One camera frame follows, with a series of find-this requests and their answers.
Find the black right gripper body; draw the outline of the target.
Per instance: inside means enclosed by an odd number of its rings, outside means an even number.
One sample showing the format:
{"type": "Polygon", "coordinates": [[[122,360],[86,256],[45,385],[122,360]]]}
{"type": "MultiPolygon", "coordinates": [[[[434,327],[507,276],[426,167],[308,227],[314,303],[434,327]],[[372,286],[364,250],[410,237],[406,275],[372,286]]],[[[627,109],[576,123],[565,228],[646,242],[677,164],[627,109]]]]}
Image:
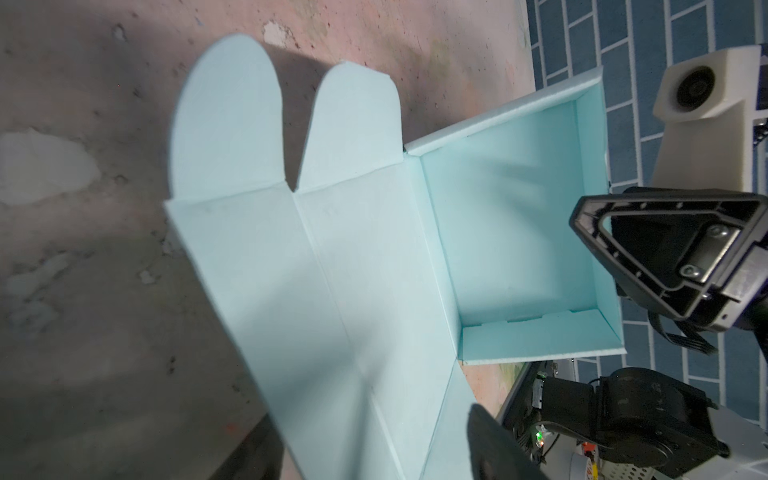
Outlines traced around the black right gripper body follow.
{"type": "Polygon", "coordinates": [[[675,321],[680,334],[667,333],[659,314],[649,311],[647,317],[650,326],[669,343],[708,356],[718,348],[702,332],[729,328],[751,331],[767,359],[767,250],[752,247],[721,290],[706,292],[691,317],[675,321]]]}

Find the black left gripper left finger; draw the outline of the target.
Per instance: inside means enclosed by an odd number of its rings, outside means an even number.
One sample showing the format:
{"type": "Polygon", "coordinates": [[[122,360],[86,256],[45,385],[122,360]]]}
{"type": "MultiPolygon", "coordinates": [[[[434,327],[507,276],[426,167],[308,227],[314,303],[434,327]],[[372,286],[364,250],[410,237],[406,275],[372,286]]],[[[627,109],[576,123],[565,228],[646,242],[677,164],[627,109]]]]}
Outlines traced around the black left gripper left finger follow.
{"type": "Polygon", "coordinates": [[[284,453],[279,432],[272,418],[265,415],[209,479],[278,480],[284,453]]]}

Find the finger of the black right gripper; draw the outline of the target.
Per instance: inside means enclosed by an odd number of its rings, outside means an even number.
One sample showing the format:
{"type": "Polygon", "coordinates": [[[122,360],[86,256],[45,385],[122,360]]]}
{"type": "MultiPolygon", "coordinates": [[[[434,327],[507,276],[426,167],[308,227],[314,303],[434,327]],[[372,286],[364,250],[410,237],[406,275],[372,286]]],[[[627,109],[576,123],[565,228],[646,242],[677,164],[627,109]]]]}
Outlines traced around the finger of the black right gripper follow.
{"type": "Polygon", "coordinates": [[[767,250],[767,198],[726,190],[633,187],[582,197],[570,226],[620,290],[672,320],[721,290],[749,250],[767,250]]]}

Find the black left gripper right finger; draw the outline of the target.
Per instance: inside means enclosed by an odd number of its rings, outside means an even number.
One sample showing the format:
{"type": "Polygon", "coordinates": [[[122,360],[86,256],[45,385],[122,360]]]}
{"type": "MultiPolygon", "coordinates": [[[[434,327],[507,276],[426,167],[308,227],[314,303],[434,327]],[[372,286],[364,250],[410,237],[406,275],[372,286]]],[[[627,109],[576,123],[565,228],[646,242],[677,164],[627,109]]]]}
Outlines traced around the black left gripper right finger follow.
{"type": "Polygon", "coordinates": [[[517,441],[480,404],[473,404],[467,422],[470,465],[475,480],[545,480],[517,441]]]}

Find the light teal paper box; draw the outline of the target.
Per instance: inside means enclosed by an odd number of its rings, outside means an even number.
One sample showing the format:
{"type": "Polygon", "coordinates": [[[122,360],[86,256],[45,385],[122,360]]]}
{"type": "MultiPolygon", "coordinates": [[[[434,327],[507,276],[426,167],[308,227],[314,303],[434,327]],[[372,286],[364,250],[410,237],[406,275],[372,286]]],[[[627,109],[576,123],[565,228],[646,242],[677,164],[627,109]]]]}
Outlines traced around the light teal paper box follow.
{"type": "Polygon", "coordinates": [[[411,143],[383,73],[316,92],[295,187],[265,49],[214,43],[182,89],[165,208],[306,479],[467,479],[465,364],[624,352],[571,229],[605,194],[593,69],[411,143]]]}

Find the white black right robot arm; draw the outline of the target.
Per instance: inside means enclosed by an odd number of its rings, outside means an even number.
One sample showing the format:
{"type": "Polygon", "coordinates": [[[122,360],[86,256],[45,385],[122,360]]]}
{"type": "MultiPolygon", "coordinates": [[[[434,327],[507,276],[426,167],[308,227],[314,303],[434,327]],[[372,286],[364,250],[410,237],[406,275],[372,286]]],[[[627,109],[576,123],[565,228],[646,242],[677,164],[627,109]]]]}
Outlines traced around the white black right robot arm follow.
{"type": "MultiPolygon", "coordinates": [[[[767,199],[724,190],[635,187],[585,196],[571,228],[668,342],[706,355],[705,332],[767,345],[767,199]]],[[[583,384],[541,380],[537,423],[592,443],[602,460],[672,479],[763,479],[767,436],[700,389],[625,367],[583,384]]]]}

